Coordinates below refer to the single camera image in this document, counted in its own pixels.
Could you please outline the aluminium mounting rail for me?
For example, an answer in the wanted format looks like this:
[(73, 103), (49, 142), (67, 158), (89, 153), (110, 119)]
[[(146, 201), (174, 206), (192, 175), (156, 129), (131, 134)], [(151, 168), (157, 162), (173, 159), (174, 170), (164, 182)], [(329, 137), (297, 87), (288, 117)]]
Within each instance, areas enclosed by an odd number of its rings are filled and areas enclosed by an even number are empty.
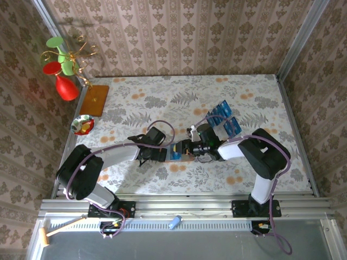
[[(247, 194), (192, 193), (192, 194), (120, 194), (120, 200), (134, 201), (135, 218), (169, 220), (176, 215), (187, 220), (232, 219), (232, 201), (246, 200)], [(334, 211), (329, 200), (311, 194), (277, 193), (282, 220), (332, 219)], [(66, 200), (63, 196), (45, 199), (38, 213), (39, 219), (73, 218), (86, 215), (89, 203)]]

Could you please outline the green plastic goblet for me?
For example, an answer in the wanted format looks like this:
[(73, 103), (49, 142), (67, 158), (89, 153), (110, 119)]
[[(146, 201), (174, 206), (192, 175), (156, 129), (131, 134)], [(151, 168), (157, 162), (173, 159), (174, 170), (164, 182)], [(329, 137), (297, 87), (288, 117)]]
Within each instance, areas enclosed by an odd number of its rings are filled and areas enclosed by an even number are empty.
[(56, 48), (58, 50), (59, 54), (57, 57), (57, 61), (61, 65), (62, 72), (66, 76), (72, 76), (74, 75), (73, 61), (71, 61), (68, 54), (61, 49), (62, 44), (63, 44), (63, 38), (58, 36), (52, 37), (46, 42), (47, 47)]

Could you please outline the red plastic goblet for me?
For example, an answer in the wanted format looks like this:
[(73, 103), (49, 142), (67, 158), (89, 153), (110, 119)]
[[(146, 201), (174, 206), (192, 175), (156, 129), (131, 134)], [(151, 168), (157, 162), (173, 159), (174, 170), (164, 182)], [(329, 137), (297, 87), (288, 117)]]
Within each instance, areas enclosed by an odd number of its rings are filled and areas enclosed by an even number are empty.
[(75, 83), (60, 75), (62, 73), (62, 67), (58, 61), (47, 63), (43, 67), (43, 72), (47, 75), (54, 75), (56, 77), (56, 91), (63, 100), (72, 101), (79, 96), (79, 90)]

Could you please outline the wooden mallet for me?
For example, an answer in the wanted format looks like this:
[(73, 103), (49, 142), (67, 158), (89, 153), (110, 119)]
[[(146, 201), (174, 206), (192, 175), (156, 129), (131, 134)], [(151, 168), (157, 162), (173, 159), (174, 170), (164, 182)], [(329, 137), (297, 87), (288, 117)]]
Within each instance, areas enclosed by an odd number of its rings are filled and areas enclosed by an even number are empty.
[(76, 224), (80, 224), (81, 222), (83, 222), (84, 220), (86, 220), (87, 217), (86, 216), (82, 216), (81, 218), (69, 223), (69, 224), (66, 224), (52, 232), (48, 232), (47, 229), (45, 227), (42, 227), (39, 229), (39, 236), (40, 236), (40, 240), (41, 240), (41, 243), (44, 247), (48, 246), (49, 245), (49, 237), (57, 234), (57, 233), (60, 233), (66, 229), (69, 229), (71, 227), (73, 227), (74, 225)]

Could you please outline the small blue cylinder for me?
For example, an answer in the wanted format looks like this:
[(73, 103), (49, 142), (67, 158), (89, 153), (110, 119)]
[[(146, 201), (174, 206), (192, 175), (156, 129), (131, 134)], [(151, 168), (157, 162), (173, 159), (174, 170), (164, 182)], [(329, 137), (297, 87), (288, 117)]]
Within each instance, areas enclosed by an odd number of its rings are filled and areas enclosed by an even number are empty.
[(168, 227), (170, 230), (175, 229), (176, 227), (178, 227), (180, 225), (180, 223), (182, 222), (183, 218), (179, 215), (175, 216), (173, 218), (173, 220), (169, 223)]

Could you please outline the aluminium table side rail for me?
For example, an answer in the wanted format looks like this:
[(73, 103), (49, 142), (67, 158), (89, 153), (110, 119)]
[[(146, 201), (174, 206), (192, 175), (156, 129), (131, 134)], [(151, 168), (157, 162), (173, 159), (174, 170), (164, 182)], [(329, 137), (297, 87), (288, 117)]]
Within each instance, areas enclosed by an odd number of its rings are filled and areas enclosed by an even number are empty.
[[(78, 98), (78, 103), (76, 106), (76, 110), (75, 110), (75, 113), (73, 115), (73, 119), (75, 119), (79, 115), (80, 109), (81, 109), (81, 106), (83, 104), (84, 98), (87, 94), (87, 91), (88, 91), (87, 87), (83, 87), (81, 89), (80, 96)], [(75, 144), (76, 144), (77, 137), (75, 137), (75, 135), (72, 133), (72, 131), (70, 130), (70, 127), (68, 129), (69, 129), (68, 138), (67, 138), (66, 145), (65, 145), (65, 148), (64, 148), (64, 151), (62, 154), (61, 162), (60, 162), (60, 165), (58, 168), (60, 168), (63, 165), (63, 163), (65, 162), (67, 157), (70, 155), (71, 151), (74, 149)], [(51, 199), (56, 199), (58, 191), (59, 191), (59, 186), (60, 186), (59, 182), (55, 179), (52, 194), (50, 196)]]
[(290, 100), (287, 96), (287, 93), (286, 93), (286, 90), (285, 90), (285, 87), (283, 85), (282, 80), (277, 75), (275, 75), (275, 79), (278, 83), (279, 91), (280, 91), (281, 96), (282, 96), (282, 101), (283, 101), (284, 106), (286, 108), (287, 116), (288, 116), (289, 122), (291, 124), (292, 132), (293, 132), (293, 135), (294, 135), (297, 147), (298, 147), (298, 152), (299, 152), (301, 161), (303, 163), (303, 167), (306, 171), (306, 175), (307, 175), (307, 178), (309, 180), (312, 193), (315, 197), (320, 197), (320, 193), (319, 193), (319, 190), (318, 190), (318, 187), (317, 187), (317, 184), (316, 184), (316, 181), (314, 179), (314, 175), (313, 175), (310, 163), (309, 163), (309, 159), (307, 157), (307, 154), (306, 154), (306, 151), (304, 148), (304, 144), (303, 144), (303, 141), (301, 139), (297, 123), (295, 121), (295, 116), (294, 116), (293, 111), (292, 111)]

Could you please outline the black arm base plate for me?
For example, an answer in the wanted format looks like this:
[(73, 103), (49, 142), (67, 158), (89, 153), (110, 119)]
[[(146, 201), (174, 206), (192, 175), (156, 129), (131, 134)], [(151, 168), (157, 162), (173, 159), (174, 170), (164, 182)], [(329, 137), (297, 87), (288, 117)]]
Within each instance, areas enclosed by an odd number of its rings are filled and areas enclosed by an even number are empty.
[[(111, 205), (108, 210), (115, 210), (122, 213), (125, 218), (134, 218), (136, 212), (135, 201), (119, 201), (116, 204)], [(114, 212), (108, 212), (101, 210), (94, 205), (90, 205), (88, 209), (88, 217), (92, 218), (120, 218), (121, 216)]]
[(255, 201), (233, 200), (231, 210), (235, 218), (268, 218), (270, 208), (269, 201), (260, 205)]

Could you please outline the floral patterned table cover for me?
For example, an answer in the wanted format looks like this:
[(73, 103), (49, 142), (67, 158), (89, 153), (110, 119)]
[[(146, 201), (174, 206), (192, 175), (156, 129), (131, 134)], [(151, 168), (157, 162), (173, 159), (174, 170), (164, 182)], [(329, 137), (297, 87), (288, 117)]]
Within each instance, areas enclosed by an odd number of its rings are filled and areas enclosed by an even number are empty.
[[(108, 85), (104, 111), (77, 144), (103, 147), (145, 133), (153, 124), (167, 139), (186, 139), (186, 130), (226, 100), (242, 135), (263, 128), (291, 154), (290, 170), (277, 192), (311, 193), (286, 108), (274, 75), (99, 78)], [(188, 162), (127, 161), (104, 169), (98, 183), (115, 193), (249, 193), (255, 172), (245, 158), (226, 162), (204, 157)]]

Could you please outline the small patterned dish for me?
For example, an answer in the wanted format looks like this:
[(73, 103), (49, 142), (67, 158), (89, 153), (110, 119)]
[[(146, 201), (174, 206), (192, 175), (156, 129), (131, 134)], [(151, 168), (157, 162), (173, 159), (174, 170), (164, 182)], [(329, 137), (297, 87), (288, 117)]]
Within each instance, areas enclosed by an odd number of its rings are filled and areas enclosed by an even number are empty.
[[(82, 133), (81, 132), (81, 126), (85, 123), (89, 123), (91, 127), (87, 133)], [(88, 114), (79, 115), (71, 123), (70, 130), (75, 135), (87, 135), (92, 131), (95, 124), (96, 124), (96, 122), (95, 122), (95, 118), (93, 116), (88, 115)]]

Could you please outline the black connector bracket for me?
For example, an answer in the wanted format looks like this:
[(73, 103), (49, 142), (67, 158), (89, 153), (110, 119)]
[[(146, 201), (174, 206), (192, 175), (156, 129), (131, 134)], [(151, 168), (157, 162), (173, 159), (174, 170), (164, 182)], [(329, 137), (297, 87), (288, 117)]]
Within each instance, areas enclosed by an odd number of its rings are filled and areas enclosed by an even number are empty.
[(125, 227), (125, 222), (122, 220), (116, 220), (112, 222), (100, 222), (99, 232), (106, 238), (113, 238)]
[(267, 221), (251, 221), (252, 230), (254, 235), (268, 234), (272, 230), (272, 226), (269, 220)]

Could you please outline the aluminium frame post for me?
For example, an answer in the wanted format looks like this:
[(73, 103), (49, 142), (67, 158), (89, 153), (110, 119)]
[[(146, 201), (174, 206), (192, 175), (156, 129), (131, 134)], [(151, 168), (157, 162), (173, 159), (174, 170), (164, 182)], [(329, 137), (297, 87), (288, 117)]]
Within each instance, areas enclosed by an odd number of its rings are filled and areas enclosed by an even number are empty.
[[(67, 37), (62, 36), (62, 30), (59, 28), (58, 22), (55, 20), (51, 12), (48, 10), (48, 7), (46, 5), (45, 0), (32, 0), (35, 8), (37, 9), (38, 13), (42, 17), (45, 25), (47, 26), (49, 32), (53, 37), (62, 37), (63, 38), (63, 44), (61, 46), (61, 49), (66, 52), (70, 58), (70, 47), (68, 45), (68, 41), (66, 41)], [(73, 72), (74, 76), (78, 78), (81, 85), (83, 87), (87, 87), (89, 90), (91, 90), (92, 85), (89, 82), (89, 79), (83, 72), (83, 70), (88, 65), (85, 61), (80, 60), (80, 58), (76, 58), (73, 61)]]
[(289, 74), (295, 61), (298, 59), (303, 47), (312, 34), (320, 17), (326, 9), (330, 0), (314, 0), (308, 14), (305, 17), (287, 55), (284, 58), (282, 65), (277, 73), (278, 80), (283, 81)]

